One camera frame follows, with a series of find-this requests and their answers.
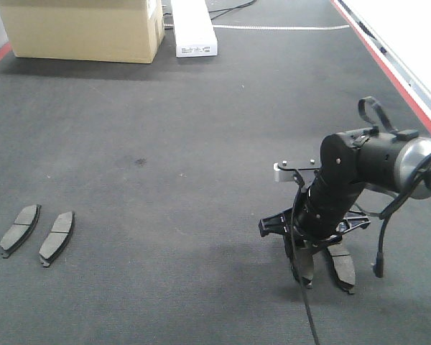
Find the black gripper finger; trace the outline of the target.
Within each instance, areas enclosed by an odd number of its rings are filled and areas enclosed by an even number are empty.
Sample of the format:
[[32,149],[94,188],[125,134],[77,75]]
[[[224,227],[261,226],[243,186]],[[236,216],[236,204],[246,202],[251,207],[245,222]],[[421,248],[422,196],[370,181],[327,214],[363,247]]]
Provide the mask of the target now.
[[299,266],[297,253],[296,253],[296,246],[292,238],[292,235],[291,234],[285,235],[283,237],[283,242],[284,242],[284,250],[289,259],[289,265],[290,265],[290,269],[292,271],[293,277],[300,284],[302,281],[301,269]]
[[322,256],[325,259],[326,267],[329,275],[337,287],[341,287],[340,271],[341,271],[341,243],[332,244],[323,248]]

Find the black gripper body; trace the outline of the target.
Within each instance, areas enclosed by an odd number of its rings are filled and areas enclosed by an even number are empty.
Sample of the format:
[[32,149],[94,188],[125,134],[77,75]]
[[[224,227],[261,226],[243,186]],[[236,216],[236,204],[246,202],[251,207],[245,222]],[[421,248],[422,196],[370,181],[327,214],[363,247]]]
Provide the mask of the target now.
[[312,216],[304,206],[293,206],[274,216],[259,221],[262,237],[269,234],[282,236],[284,248],[291,252],[294,248],[305,249],[309,244],[313,252],[339,244],[343,236],[355,229],[366,229],[370,225],[368,216],[360,211],[347,211],[340,218],[323,218],[321,214]]

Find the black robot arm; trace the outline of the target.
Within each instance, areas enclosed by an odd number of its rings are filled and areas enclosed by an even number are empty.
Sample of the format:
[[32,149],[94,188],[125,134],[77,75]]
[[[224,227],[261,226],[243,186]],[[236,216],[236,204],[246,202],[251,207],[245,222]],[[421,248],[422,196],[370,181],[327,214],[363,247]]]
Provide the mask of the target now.
[[379,233],[374,273],[384,273],[384,236],[387,224],[407,199],[431,196],[431,138],[414,130],[380,133],[357,129],[331,134],[320,146],[320,166],[310,162],[297,168],[286,162],[273,166],[277,182],[294,181],[298,191],[291,208],[259,222],[261,236],[278,234],[284,240],[293,275],[310,288],[316,253],[327,251],[335,278],[346,291],[355,283],[353,261],[341,244],[345,234],[369,226],[370,213],[352,206],[365,189],[393,200],[376,217]]

